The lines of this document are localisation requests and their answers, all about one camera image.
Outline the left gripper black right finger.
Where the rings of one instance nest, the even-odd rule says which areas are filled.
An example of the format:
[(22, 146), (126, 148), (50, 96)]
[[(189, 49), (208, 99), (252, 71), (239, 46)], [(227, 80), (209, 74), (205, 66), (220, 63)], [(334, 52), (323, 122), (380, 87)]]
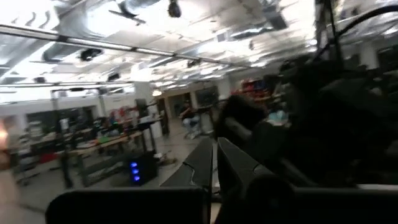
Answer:
[(396, 191), (294, 187), (225, 138), (217, 153), (217, 223), (397, 223)]

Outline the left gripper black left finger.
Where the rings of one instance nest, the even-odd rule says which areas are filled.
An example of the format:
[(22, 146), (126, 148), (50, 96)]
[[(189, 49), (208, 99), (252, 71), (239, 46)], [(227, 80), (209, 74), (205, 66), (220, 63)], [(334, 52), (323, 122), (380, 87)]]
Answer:
[(157, 188), (128, 187), (65, 192), (45, 211), (50, 224), (209, 223), (213, 141), (203, 139)]

